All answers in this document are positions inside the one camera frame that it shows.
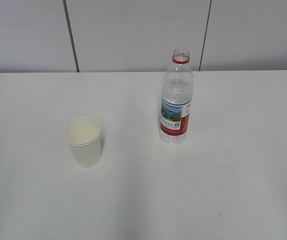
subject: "water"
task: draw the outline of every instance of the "water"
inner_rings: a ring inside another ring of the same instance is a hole
[[[193,98],[193,86],[190,82],[183,79],[171,79],[166,81],[162,86],[162,98],[175,105],[189,103]],[[178,135],[168,135],[159,128],[160,138],[168,144],[180,144],[186,138],[187,132]]]

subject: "white paper cup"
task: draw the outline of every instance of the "white paper cup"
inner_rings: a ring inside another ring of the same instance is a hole
[[[96,165],[101,156],[100,123],[91,117],[80,117],[72,120],[64,128],[64,137],[78,164],[83,168]]]

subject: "bottle label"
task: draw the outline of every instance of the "bottle label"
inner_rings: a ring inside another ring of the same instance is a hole
[[[178,136],[187,131],[191,101],[174,105],[162,99],[160,127],[168,135]]]

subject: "table surface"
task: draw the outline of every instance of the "table surface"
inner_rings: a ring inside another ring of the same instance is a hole
[[[287,71],[195,72],[186,141],[162,72],[0,74],[0,240],[287,239]],[[81,168],[71,119],[102,124]]]

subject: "water bottle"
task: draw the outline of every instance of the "water bottle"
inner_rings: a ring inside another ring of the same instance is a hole
[[[180,144],[186,138],[194,93],[194,79],[189,60],[188,50],[174,50],[172,63],[164,75],[159,136],[168,144]]]

